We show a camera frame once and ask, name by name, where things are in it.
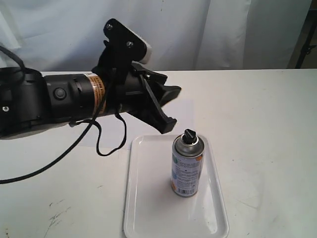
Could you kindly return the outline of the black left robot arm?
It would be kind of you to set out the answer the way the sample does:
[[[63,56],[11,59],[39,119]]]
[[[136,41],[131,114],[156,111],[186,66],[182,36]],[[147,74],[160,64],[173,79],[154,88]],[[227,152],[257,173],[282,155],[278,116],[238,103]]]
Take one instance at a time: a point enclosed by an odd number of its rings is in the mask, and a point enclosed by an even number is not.
[[[176,119],[163,106],[176,99],[179,86],[167,86],[167,76],[139,64],[92,73],[42,75],[26,68],[0,70],[0,137],[17,139],[75,124],[93,116],[128,113],[165,134]]]

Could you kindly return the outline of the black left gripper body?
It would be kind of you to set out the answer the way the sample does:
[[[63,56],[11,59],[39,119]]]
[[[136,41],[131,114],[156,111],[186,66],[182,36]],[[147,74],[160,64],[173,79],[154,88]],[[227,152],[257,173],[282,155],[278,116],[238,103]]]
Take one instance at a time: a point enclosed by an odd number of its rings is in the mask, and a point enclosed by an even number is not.
[[[138,63],[132,63],[123,83],[115,81],[106,99],[105,114],[129,113],[140,119],[140,110],[145,104],[145,95],[140,76],[143,76],[152,91],[158,84],[165,85],[166,75],[148,70]]]

